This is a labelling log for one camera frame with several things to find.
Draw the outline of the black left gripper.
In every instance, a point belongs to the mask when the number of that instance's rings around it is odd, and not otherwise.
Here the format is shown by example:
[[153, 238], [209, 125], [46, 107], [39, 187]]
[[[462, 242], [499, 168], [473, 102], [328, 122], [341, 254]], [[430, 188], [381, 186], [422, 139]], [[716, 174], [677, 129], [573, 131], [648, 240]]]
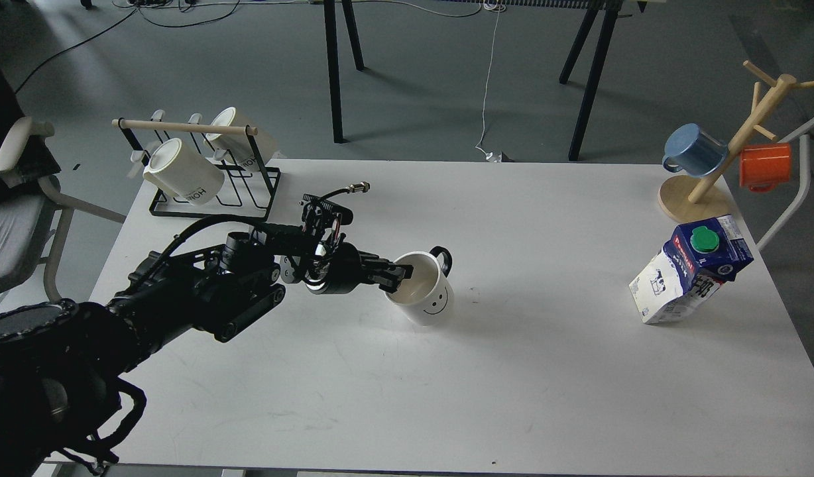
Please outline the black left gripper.
[[376, 284], [386, 293], [395, 293], [401, 281], [411, 278], [414, 267], [389, 262], [346, 242], [341, 226], [352, 223], [353, 212], [332, 202], [332, 196], [304, 194], [303, 233], [314, 244], [282, 258], [282, 280], [305, 283], [316, 295], [344, 295], [359, 284]]

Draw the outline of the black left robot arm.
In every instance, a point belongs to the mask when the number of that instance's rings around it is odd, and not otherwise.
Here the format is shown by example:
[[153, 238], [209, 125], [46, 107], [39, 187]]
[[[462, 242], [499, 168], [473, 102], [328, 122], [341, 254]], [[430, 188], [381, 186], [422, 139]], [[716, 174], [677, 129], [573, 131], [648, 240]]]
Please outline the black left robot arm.
[[190, 329], [222, 343], [283, 302], [286, 284], [343, 295], [394, 292], [413, 267], [357, 250], [340, 226], [352, 212], [305, 195], [303, 223], [210, 215], [129, 275], [107, 304], [71, 299], [0, 314], [0, 476], [30, 476], [59, 452], [101, 475], [146, 407], [123, 380]]

